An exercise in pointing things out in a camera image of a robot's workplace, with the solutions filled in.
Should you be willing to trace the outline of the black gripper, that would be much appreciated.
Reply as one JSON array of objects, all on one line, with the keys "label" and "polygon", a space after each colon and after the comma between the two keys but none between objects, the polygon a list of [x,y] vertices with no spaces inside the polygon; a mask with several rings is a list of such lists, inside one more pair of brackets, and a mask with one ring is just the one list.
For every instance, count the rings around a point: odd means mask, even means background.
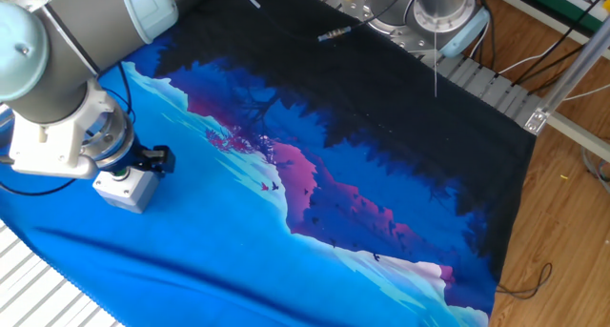
[{"label": "black gripper", "polygon": [[119,173],[132,166],[139,166],[144,171],[172,174],[175,169],[175,155],[168,146],[164,145],[146,149],[134,134],[131,140],[115,154],[113,171]]}]

